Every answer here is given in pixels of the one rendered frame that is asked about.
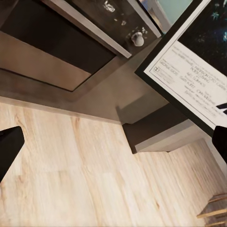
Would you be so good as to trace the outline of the poster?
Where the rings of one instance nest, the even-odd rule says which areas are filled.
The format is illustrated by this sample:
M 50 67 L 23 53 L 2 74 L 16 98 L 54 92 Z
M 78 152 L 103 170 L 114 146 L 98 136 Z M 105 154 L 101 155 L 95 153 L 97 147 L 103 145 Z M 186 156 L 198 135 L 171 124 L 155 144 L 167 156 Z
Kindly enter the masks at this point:
M 135 74 L 210 137 L 227 128 L 227 0 L 193 0 Z

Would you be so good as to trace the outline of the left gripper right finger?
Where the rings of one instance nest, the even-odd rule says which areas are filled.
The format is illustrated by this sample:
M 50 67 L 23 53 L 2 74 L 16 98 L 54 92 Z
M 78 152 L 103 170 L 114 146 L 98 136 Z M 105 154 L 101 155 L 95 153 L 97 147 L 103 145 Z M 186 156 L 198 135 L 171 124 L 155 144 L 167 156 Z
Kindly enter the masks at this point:
M 227 164 L 227 128 L 216 126 L 213 132 L 212 143 Z

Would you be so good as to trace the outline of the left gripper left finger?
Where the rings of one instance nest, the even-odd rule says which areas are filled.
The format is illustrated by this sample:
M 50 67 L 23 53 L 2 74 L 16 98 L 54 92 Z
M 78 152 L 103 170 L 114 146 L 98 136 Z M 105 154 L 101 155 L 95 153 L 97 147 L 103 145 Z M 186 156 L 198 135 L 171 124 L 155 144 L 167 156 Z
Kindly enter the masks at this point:
M 0 131 L 0 183 L 25 143 L 20 126 Z

